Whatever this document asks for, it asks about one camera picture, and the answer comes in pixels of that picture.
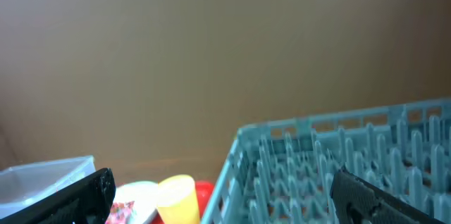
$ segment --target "brown wall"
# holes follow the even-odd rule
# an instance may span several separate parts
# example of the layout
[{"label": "brown wall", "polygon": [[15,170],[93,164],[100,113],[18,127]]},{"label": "brown wall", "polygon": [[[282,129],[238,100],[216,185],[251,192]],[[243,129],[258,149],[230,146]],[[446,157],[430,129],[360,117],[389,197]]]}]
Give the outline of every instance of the brown wall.
[{"label": "brown wall", "polygon": [[451,94],[451,0],[0,0],[20,162],[215,180],[245,123]]}]

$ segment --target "red object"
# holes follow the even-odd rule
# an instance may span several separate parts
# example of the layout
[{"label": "red object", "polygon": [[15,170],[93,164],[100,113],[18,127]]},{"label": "red object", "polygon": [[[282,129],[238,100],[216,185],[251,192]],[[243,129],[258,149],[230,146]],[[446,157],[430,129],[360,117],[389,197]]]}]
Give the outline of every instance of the red object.
[{"label": "red object", "polygon": [[[211,194],[214,191],[214,185],[207,181],[196,182],[197,203],[199,204],[199,214],[202,218],[206,205],[209,203]],[[152,224],[164,224],[159,214],[155,216]]]}]

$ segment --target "beige wall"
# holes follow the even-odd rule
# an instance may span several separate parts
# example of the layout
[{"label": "beige wall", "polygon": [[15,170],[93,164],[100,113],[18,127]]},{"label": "beige wall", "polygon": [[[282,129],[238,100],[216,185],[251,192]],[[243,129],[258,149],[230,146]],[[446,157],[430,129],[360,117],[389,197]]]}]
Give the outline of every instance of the beige wall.
[{"label": "beige wall", "polygon": [[245,123],[443,97],[451,0],[0,0],[20,162],[215,180]]}]

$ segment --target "yellow cup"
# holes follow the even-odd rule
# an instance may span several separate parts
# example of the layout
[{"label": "yellow cup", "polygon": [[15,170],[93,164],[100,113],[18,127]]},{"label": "yellow cup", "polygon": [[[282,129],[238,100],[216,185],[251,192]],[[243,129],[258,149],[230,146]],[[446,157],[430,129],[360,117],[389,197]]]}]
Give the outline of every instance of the yellow cup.
[{"label": "yellow cup", "polygon": [[189,175],[176,175],[158,184],[156,208],[165,224],[199,224],[196,186]]}]

